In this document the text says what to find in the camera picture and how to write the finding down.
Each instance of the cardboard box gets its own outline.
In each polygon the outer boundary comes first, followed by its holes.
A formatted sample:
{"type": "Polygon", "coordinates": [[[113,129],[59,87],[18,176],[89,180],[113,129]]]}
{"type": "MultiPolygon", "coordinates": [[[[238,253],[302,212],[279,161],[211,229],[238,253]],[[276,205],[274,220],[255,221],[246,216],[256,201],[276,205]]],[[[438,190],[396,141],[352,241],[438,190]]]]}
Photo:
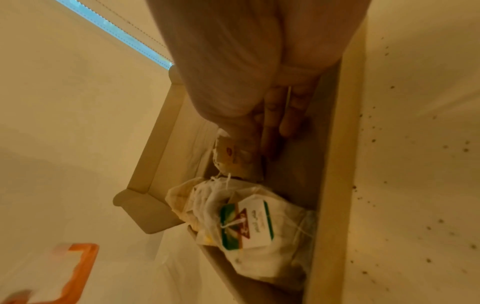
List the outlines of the cardboard box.
{"type": "MultiPolygon", "coordinates": [[[[279,159],[268,162],[264,184],[292,203],[318,210],[311,273],[303,294],[287,294],[238,275],[223,253],[201,246],[239,303],[329,304],[342,302],[351,193],[365,64],[366,27],[340,64],[321,78],[299,134],[279,159]]],[[[126,190],[113,200],[146,233],[181,224],[165,203],[167,191],[217,171],[212,148],[217,126],[195,111],[172,67],[171,88],[126,190]]]]}

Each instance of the white wall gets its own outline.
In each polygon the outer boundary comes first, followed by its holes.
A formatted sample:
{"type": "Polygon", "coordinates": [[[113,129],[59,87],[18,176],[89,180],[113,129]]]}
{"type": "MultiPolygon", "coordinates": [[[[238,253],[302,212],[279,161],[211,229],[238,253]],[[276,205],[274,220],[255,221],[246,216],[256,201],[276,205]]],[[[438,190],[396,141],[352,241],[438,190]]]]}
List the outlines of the white wall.
{"type": "Polygon", "coordinates": [[[84,302],[134,303],[161,235],[113,196],[165,99],[167,71],[54,0],[0,1],[0,279],[24,253],[95,242],[84,302]]]}

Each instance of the open cardboard box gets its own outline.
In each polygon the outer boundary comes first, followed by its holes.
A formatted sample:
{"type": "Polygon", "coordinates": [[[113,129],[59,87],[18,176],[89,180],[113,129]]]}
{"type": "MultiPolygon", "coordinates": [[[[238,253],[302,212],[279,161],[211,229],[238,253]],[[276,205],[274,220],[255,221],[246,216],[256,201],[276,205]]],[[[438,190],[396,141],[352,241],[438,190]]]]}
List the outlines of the open cardboard box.
{"type": "MultiPolygon", "coordinates": [[[[365,39],[364,24],[341,63],[322,76],[299,134],[286,142],[279,159],[266,164],[266,186],[292,203],[318,211],[311,273],[303,295],[240,276],[218,248],[200,246],[239,303],[342,302],[365,39]]],[[[165,203],[170,188],[217,174],[212,162],[217,126],[195,111],[175,67],[169,76],[170,90],[130,183],[113,200],[146,233],[182,223],[165,203]]]]}

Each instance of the printed label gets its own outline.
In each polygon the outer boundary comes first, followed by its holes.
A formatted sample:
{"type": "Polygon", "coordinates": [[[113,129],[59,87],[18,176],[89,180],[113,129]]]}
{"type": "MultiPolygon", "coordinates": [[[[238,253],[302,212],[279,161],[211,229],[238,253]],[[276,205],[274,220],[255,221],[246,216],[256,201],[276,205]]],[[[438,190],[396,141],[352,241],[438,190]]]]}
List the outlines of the printed label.
{"type": "Polygon", "coordinates": [[[227,250],[268,246],[274,238],[267,202],[244,199],[220,210],[222,244],[227,250]]]}

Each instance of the hand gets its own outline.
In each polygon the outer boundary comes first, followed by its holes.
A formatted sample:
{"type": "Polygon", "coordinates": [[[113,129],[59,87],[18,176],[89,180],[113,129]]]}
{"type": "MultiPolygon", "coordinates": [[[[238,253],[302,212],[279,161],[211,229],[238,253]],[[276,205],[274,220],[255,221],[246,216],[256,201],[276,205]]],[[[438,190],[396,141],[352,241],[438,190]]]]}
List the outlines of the hand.
{"type": "Polygon", "coordinates": [[[246,151],[271,156],[299,127],[370,0],[148,2],[198,112],[246,151]]]}

